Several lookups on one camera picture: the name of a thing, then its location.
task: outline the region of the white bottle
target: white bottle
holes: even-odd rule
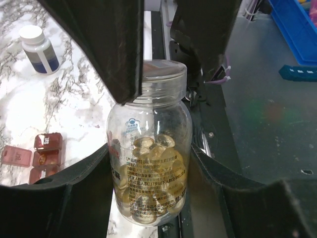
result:
[[[33,68],[40,74],[52,74],[59,68],[55,51],[43,30],[38,26],[24,26],[19,31],[22,48]]]

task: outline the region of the white marble tabletop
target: white marble tabletop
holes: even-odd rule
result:
[[[19,40],[24,25],[40,26],[61,64],[39,75]],[[62,168],[73,165],[106,143],[110,93],[77,44],[35,0],[0,0],[0,152],[5,145],[32,150],[40,133],[60,132],[65,141]],[[144,58],[152,58],[151,13],[145,12]],[[28,183],[29,168],[0,163],[0,184]],[[154,238],[157,228],[125,220],[111,206],[108,238]]]

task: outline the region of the blue tray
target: blue tray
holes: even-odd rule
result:
[[[317,28],[297,0],[269,0],[272,17],[301,65],[317,66]]]

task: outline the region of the transparent bottle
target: transparent bottle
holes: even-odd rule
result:
[[[187,68],[169,60],[144,61],[142,95],[109,114],[107,137],[116,203],[141,226],[176,217],[187,187],[192,120],[181,99]]]

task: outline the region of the pink object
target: pink object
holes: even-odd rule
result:
[[[61,150],[63,137],[60,133],[40,134],[35,137],[34,149],[36,151]]]
[[[309,11],[309,17],[311,18],[315,27],[317,27],[317,0],[311,0],[311,9]]]
[[[32,151],[6,145],[1,155],[1,161],[6,165],[29,167],[31,164]]]
[[[61,151],[51,150],[45,152],[35,152],[33,157],[33,166],[51,166],[61,164]]]
[[[34,184],[40,179],[54,175],[60,171],[59,166],[53,167],[34,167],[30,171],[29,184]]]

